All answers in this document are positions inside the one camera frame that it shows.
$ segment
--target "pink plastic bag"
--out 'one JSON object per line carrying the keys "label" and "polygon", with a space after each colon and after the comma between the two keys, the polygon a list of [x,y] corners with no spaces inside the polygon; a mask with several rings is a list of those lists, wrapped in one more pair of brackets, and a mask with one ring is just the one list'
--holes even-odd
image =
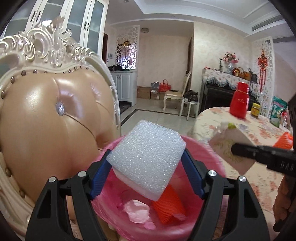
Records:
{"label": "pink plastic bag", "polygon": [[[100,161],[105,151],[107,149],[112,150],[122,138],[124,137],[109,144],[96,161]],[[216,170],[217,173],[225,177],[223,165],[209,146],[189,137],[182,136],[182,138],[194,159],[202,161],[208,169]],[[121,182],[112,169],[102,193],[92,202],[92,205],[99,217],[113,226],[122,237],[129,241],[185,241],[196,223],[203,201],[194,194],[181,162],[177,166],[170,184],[178,193],[186,209],[187,219],[184,222],[170,225],[161,224],[152,208],[151,201]],[[123,206],[132,199],[139,200],[150,206],[150,217],[156,226],[156,230],[148,230],[144,227],[144,224],[133,223],[129,220]]]}

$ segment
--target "red bottle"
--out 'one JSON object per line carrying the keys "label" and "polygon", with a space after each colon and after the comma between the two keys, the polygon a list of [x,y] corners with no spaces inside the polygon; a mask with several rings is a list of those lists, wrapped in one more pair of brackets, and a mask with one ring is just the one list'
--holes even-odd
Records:
{"label": "red bottle", "polygon": [[237,89],[233,94],[230,104],[230,114],[237,118],[244,119],[249,107],[249,85],[239,82]]}

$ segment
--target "green snack bag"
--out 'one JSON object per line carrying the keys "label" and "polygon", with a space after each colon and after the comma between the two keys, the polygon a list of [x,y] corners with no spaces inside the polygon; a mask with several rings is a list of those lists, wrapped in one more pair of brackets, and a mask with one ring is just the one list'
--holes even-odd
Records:
{"label": "green snack bag", "polygon": [[287,102],[283,101],[281,98],[273,97],[272,109],[270,115],[270,123],[276,127],[279,127],[282,112],[287,108]]}

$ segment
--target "black floor border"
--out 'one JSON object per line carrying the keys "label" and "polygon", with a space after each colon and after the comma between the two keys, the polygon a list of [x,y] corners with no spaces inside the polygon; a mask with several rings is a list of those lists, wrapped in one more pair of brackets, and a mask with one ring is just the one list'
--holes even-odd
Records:
{"label": "black floor border", "polygon": [[154,112],[154,113],[160,113],[160,114],[167,114],[167,115],[177,115],[179,116],[178,114],[173,114],[173,113],[165,113],[165,112],[161,112],[161,111],[154,111],[154,110],[143,110],[143,109],[135,109],[132,113],[130,113],[126,118],[124,118],[124,120],[121,122],[121,125],[123,125],[125,122],[127,122],[129,120],[129,118],[131,118],[138,110],[140,111],[147,111],[147,112]]}

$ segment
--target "orange foam sleeve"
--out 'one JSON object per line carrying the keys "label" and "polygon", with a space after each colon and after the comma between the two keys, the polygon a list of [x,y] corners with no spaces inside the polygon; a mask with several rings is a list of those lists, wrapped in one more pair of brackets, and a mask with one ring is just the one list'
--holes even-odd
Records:
{"label": "orange foam sleeve", "polygon": [[152,201],[154,210],[162,224],[178,220],[174,215],[185,216],[185,208],[171,185],[168,185],[158,201]]}
{"label": "orange foam sleeve", "polygon": [[293,147],[293,136],[291,136],[290,133],[285,132],[274,144],[274,147],[291,150]]}

